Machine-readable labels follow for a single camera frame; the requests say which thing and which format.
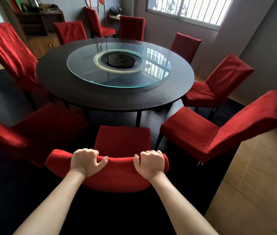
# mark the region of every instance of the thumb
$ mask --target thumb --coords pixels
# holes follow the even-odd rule
[[[134,155],[133,164],[134,164],[136,171],[139,173],[141,170],[141,163],[139,161],[139,156],[137,154]]]
[[[101,162],[98,163],[98,165],[97,165],[98,171],[100,171],[101,169],[103,169],[103,168],[107,165],[108,159],[109,159],[109,157],[108,157],[108,156],[105,156],[105,157],[101,160]]]

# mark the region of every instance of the round black center plate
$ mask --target round black center plate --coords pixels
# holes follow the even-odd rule
[[[136,60],[131,54],[121,52],[106,53],[101,56],[101,61],[111,67],[122,69],[133,67],[136,64]]]

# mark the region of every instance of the forearm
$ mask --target forearm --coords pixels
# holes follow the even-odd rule
[[[158,193],[177,235],[218,234],[206,219],[172,185],[164,173],[150,180]]]
[[[84,179],[81,172],[71,170],[14,234],[59,234],[71,202]]]

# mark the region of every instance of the dining table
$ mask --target dining table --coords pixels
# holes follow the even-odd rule
[[[194,83],[189,63],[164,47],[129,39],[95,38],[53,48],[39,59],[38,81],[66,104],[137,112],[180,99]]]

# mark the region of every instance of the person's left hand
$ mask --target person's left hand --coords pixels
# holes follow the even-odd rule
[[[81,171],[85,177],[89,177],[99,172],[108,163],[108,157],[104,157],[100,163],[96,158],[98,151],[93,149],[79,149],[74,152],[71,158],[70,170]]]

